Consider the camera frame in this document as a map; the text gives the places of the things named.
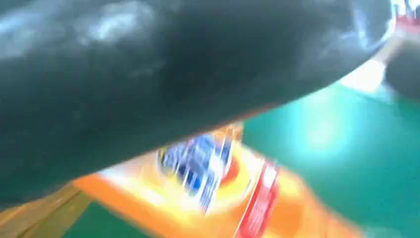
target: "orange packaging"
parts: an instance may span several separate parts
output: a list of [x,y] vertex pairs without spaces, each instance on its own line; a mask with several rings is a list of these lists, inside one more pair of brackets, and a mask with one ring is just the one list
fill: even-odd
[[241,134],[224,127],[74,184],[156,237],[362,237],[299,177],[235,140]]

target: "black rubber surface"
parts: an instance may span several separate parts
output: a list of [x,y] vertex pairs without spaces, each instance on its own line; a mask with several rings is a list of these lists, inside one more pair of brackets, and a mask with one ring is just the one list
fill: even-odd
[[0,201],[318,90],[391,19],[385,0],[2,0]]

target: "green floor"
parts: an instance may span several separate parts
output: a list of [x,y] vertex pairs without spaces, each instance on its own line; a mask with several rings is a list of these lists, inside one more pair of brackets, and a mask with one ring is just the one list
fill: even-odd
[[[341,214],[406,238],[420,237],[419,138],[417,105],[340,85],[255,117],[244,132],[246,144],[299,172]],[[144,236],[93,204],[65,237]]]

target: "red object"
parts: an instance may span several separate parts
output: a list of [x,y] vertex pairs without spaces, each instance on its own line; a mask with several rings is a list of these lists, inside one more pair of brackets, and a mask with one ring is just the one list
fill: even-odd
[[407,16],[399,16],[397,17],[397,27],[411,33],[420,34],[420,19],[413,19]]
[[262,169],[254,195],[239,225],[238,238],[260,238],[267,226],[273,203],[278,194],[277,170],[266,164]]

